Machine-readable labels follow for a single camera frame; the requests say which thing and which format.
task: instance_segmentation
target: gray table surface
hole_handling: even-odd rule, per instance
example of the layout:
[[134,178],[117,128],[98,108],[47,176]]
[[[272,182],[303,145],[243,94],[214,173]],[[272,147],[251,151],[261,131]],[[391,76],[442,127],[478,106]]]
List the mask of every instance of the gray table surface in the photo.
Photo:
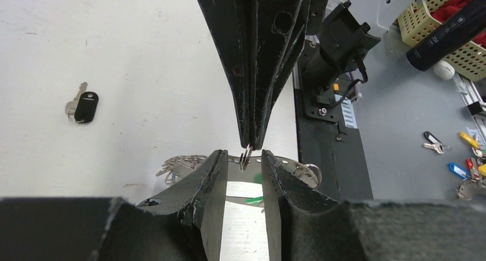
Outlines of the gray table surface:
[[[370,81],[359,86],[355,104],[375,199],[456,198],[460,179],[448,169],[465,167],[473,153],[458,132],[476,128],[453,80],[408,64],[410,49],[390,29],[366,59]],[[430,131],[452,151],[443,155],[422,147]]]

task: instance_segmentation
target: red cloth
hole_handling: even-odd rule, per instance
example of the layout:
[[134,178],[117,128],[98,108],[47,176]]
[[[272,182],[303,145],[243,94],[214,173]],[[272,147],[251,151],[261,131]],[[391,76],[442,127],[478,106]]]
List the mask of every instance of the red cloth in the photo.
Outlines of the red cloth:
[[[471,0],[449,0],[440,6],[433,14],[432,17],[436,20],[444,23],[451,16],[456,14],[460,9],[462,9]],[[473,40],[477,45],[486,47],[486,31],[480,33]]]

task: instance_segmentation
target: beige basket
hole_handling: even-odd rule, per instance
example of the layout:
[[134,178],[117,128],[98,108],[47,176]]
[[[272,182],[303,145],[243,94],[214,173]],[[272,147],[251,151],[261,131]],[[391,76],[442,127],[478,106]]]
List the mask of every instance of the beige basket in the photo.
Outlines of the beige basket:
[[[398,18],[403,42],[415,46],[441,22],[430,16],[447,0],[425,0],[424,4],[412,3]],[[461,75],[472,81],[486,77],[486,49],[470,41],[445,59]]]

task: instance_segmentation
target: key ring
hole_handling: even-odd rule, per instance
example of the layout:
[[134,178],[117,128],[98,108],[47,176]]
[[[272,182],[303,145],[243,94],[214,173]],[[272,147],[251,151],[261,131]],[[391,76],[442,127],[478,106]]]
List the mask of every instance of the key ring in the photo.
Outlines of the key ring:
[[245,152],[242,153],[241,156],[240,156],[240,170],[243,171],[243,172],[246,170],[246,167],[248,166],[248,163],[250,162],[250,158],[252,156],[252,151],[253,151],[252,146],[250,144],[248,144]]

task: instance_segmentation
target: silver key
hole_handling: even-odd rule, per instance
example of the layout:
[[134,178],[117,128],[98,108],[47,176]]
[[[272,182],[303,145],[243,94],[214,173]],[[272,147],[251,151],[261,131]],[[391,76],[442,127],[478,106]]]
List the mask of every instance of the silver key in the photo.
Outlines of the silver key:
[[65,112],[66,112],[66,115],[69,115],[69,112],[71,110],[75,110],[76,107],[77,107],[77,104],[79,102],[79,98],[81,97],[81,95],[86,92],[86,89],[88,89],[88,83],[87,82],[83,82],[81,83],[81,85],[79,86],[79,92],[77,93],[76,97],[74,100],[68,102],[66,104],[66,107],[65,107]]
[[428,148],[428,149],[433,149],[439,154],[444,153],[444,147],[442,146],[441,143],[424,143],[423,147]]

